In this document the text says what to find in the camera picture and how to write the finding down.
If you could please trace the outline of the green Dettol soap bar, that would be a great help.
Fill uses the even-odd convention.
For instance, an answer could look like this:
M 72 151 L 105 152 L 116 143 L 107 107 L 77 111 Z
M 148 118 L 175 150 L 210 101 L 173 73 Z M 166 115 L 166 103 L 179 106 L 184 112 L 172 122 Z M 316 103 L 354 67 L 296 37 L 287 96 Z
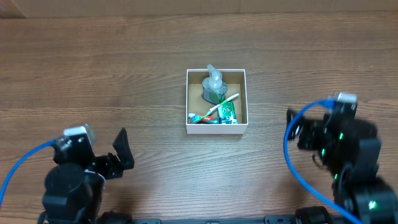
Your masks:
M 220 124 L 237 124 L 234 102 L 223 104 L 217 109 Z

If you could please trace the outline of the green toothpaste tube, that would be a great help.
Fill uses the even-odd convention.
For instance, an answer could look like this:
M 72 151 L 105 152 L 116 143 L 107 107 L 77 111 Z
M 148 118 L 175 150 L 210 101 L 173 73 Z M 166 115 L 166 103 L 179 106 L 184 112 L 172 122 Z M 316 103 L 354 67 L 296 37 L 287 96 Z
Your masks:
M 189 113 L 188 118 L 193 124 L 218 124 L 219 118 L 214 116 L 204 116 L 197 113 Z

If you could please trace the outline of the green white toothbrush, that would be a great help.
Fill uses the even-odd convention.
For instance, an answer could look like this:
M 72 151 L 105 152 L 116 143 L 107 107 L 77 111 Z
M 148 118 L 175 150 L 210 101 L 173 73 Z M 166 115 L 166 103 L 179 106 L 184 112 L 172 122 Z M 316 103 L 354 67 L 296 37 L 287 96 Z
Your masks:
M 221 106 L 234 101 L 240 94 L 236 93 L 230 97 L 228 97 L 227 99 L 225 99 L 224 101 L 222 101 L 221 103 L 215 105 L 214 107 L 210 108 L 208 110 L 208 112 L 206 114 L 203 115 L 193 115 L 192 117 L 190 117 L 189 114 L 189 118 L 192 120 L 192 123 L 199 123 L 200 121 L 202 121 L 204 118 L 208 117 L 209 115 L 211 115 L 212 113 L 214 113 L 218 108 L 220 108 Z

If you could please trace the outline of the clear pump soap bottle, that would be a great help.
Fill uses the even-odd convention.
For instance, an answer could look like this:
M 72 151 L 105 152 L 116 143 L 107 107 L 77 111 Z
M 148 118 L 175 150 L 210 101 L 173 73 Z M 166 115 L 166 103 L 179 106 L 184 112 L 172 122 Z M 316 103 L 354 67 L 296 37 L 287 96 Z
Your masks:
M 225 94 L 228 91 L 227 84 L 223 81 L 222 73 L 211 64 L 207 65 L 209 77 L 206 77 L 202 82 L 203 94 L 205 101 L 217 105 L 224 101 Z

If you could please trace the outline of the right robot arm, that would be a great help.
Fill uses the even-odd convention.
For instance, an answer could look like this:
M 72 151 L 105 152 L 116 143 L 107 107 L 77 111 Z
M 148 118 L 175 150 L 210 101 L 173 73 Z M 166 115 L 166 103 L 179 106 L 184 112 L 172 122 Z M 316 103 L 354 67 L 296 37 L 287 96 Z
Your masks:
M 323 119 L 307 119 L 292 109 L 290 141 L 318 156 L 319 168 L 333 176 L 334 203 L 363 223 L 397 223 L 397 195 L 378 176 L 381 141 L 375 124 L 355 117 L 352 109 L 334 109 Z

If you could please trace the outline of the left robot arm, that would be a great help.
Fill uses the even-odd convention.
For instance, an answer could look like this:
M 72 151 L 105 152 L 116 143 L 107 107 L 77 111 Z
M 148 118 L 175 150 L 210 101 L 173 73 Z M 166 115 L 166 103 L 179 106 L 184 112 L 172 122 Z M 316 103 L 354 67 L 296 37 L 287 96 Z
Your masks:
M 107 180 L 118 179 L 133 169 L 134 158 L 122 128 L 113 142 L 114 154 L 96 156 L 95 135 L 88 124 L 65 129 L 52 143 L 56 163 L 46 176 L 39 223 L 132 223 L 129 215 L 99 215 Z

